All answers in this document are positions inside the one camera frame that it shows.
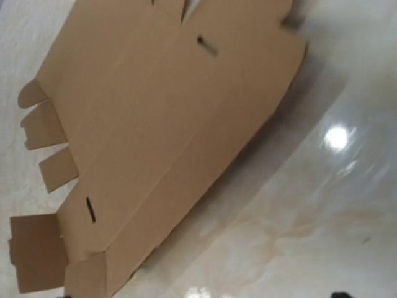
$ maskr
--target unfolded cardboard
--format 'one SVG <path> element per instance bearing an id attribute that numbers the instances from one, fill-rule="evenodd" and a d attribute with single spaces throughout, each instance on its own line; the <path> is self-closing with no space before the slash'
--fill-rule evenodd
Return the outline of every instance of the unfolded cardboard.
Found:
<path id="1" fill-rule="evenodd" d="M 110 297 L 272 115 L 305 42 L 292 0 L 77 0 L 21 91 L 55 214 L 11 218 L 19 289 Z"/>

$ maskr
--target tiled floor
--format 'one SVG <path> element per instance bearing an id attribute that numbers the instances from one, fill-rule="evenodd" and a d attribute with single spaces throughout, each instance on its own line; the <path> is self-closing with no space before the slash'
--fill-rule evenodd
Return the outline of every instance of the tiled floor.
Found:
<path id="1" fill-rule="evenodd" d="M 0 10 L 0 297 L 9 217 L 52 212 L 16 106 L 73 0 Z M 116 297 L 397 298 L 397 2 L 297 0 L 309 54 L 280 110 Z"/>

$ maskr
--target brown cardboard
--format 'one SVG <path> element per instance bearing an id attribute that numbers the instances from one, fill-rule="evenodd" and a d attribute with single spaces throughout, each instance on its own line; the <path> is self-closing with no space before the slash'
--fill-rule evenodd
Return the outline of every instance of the brown cardboard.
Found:
<path id="1" fill-rule="evenodd" d="M 110 297 L 127 282 L 288 89 L 305 54 L 280 28 L 291 5 L 202 0 L 185 16 L 185 0 L 76 1 L 19 105 L 38 104 L 22 121 L 28 149 L 69 145 L 40 163 L 47 190 L 79 181 L 46 215 L 57 233 L 35 238 L 41 222 L 12 219 L 43 251 L 61 242 L 68 265 L 50 268 L 56 282 L 29 279 L 49 267 L 21 257 L 13 232 L 23 291 Z"/>

